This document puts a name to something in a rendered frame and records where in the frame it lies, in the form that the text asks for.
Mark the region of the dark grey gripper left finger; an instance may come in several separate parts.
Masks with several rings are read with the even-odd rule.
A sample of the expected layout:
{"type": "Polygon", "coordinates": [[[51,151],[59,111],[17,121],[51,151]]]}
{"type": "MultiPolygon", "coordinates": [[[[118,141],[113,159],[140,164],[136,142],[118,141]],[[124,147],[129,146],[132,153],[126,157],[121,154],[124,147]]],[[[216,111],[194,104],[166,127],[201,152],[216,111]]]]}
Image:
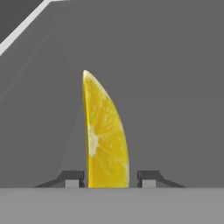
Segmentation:
{"type": "Polygon", "coordinates": [[[62,171],[57,178],[37,185],[37,188],[82,188],[84,179],[84,171],[62,171]]]}

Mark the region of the yellow lemon wedge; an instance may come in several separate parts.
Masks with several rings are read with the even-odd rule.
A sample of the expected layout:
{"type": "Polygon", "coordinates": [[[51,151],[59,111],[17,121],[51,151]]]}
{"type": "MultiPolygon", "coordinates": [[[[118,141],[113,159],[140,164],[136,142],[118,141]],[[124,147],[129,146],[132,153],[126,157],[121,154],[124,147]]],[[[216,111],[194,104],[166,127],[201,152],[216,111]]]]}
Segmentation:
{"type": "Polygon", "coordinates": [[[82,75],[87,139],[87,187],[128,188],[130,160],[122,120],[103,85],[82,75]]]}

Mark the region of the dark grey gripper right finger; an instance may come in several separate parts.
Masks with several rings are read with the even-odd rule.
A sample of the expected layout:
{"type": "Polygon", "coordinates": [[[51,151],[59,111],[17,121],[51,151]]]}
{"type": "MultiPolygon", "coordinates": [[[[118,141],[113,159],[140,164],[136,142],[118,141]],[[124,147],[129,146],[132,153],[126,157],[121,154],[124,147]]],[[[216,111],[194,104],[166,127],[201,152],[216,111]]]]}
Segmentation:
{"type": "Polygon", "coordinates": [[[184,188],[183,185],[165,178],[160,171],[138,171],[138,188],[171,187],[184,188]]]}

